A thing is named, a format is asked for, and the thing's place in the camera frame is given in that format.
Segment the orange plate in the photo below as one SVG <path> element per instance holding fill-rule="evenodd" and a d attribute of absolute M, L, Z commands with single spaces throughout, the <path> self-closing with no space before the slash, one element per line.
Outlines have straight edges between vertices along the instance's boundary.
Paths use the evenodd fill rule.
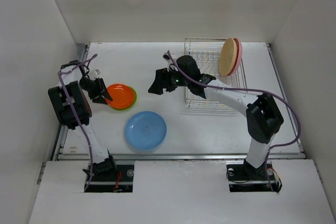
<path fill-rule="evenodd" d="M 106 103 L 116 110 L 126 110 L 134 105 L 137 95 L 135 91 L 125 84 L 115 83 L 107 87 L 112 101 L 106 99 Z"/>

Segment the green plate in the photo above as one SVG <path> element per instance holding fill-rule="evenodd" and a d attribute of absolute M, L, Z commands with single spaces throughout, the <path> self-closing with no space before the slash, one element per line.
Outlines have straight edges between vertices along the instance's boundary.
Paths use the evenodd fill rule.
<path fill-rule="evenodd" d="M 127 110 L 134 106 L 135 102 L 137 101 L 137 93 L 130 86 L 113 88 L 112 91 L 115 95 L 111 105 L 113 109 L 119 111 Z"/>

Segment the blue plate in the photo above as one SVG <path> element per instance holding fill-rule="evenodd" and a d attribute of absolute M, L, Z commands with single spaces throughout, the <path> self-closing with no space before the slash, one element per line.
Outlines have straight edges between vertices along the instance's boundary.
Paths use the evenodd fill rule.
<path fill-rule="evenodd" d="M 124 137 L 127 144 L 136 151 L 147 152 L 156 149 L 166 137 L 165 120 L 152 111 L 134 114 L 127 121 Z"/>

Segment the tan beige plate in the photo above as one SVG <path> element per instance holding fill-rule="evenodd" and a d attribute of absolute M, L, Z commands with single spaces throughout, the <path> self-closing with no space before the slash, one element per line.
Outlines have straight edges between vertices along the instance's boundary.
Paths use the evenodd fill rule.
<path fill-rule="evenodd" d="M 232 38 L 228 38 L 221 50 L 218 60 L 218 69 L 221 76 L 227 76 L 234 67 L 237 58 L 237 44 Z"/>

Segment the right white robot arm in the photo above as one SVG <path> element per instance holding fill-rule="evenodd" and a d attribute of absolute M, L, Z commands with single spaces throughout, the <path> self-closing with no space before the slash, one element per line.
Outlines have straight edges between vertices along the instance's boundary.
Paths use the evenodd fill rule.
<path fill-rule="evenodd" d="M 222 103 L 242 114 L 247 120 L 247 129 L 251 136 L 243 172 L 250 179 L 259 176 L 263 171 L 262 166 L 266 162 L 271 141 L 284 122 L 272 95 L 265 92 L 255 95 L 236 90 L 213 75 L 201 73 L 190 55 L 173 59 L 170 52 L 166 52 L 163 58 L 168 67 L 156 70 L 148 92 L 162 95 L 177 87 L 186 87 L 198 97 Z"/>

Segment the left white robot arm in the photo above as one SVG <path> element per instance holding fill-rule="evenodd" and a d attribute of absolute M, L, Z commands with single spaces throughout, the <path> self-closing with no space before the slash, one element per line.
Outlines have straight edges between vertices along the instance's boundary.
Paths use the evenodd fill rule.
<path fill-rule="evenodd" d="M 59 123 L 78 134 L 87 148 L 90 165 L 83 171 L 89 180 L 112 180 L 118 172 L 116 162 L 109 151 L 100 146 L 91 124 L 88 100 L 104 105 L 113 101 L 98 75 L 98 70 L 89 70 L 87 61 L 71 61 L 61 66 L 59 83 L 48 89 L 48 96 Z"/>

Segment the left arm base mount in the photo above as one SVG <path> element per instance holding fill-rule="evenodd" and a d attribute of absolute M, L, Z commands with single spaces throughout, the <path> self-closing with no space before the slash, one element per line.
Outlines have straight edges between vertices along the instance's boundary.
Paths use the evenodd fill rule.
<path fill-rule="evenodd" d="M 89 182 L 87 176 L 84 192 L 86 193 L 132 193 L 134 179 L 133 164 L 119 164 L 117 171 L 94 176 Z"/>

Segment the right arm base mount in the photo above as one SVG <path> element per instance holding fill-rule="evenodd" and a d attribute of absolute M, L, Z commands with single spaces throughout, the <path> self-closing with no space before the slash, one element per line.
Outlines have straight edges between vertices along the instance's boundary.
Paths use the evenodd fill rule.
<path fill-rule="evenodd" d="M 275 192 L 283 187 L 282 181 L 271 163 L 267 168 L 249 174 L 244 164 L 227 164 L 226 178 L 231 193 Z"/>

